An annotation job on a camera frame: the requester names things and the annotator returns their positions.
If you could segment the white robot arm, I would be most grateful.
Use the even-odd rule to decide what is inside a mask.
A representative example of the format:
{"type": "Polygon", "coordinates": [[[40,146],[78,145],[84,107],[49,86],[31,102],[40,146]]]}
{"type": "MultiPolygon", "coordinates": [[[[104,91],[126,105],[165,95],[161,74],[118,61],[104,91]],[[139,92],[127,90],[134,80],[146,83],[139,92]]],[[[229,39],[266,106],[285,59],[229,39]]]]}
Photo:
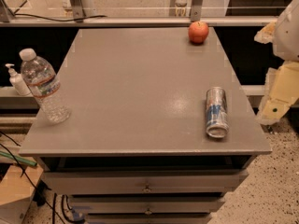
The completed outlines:
{"type": "Polygon", "coordinates": [[[254,40],[271,43],[274,55],[283,60],[278,69],[268,69],[257,114],[262,125],[273,125],[299,100],[299,0],[292,0],[254,40]]]}

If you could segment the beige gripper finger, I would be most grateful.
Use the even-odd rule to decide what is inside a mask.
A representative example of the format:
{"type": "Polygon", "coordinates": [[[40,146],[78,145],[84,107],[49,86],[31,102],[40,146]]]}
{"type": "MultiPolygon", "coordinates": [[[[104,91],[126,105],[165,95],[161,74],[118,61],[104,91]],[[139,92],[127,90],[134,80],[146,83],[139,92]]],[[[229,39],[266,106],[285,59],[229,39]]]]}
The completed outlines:
{"type": "Polygon", "coordinates": [[[275,26],[276,23],[274,21],[269,22],[268,24],[265,25],[264,28],[262,28],[260,31],[257,32],[257,34],[254,36],[254,40],[262,44],[272,43],[275,26]]]}
{"type": "Polygon", "coordinates": [[[256,119],[262,125],[273,125],[280,121],[298,99],[299,62],[286,61],[278,69],[269,68],[256,119]]]}

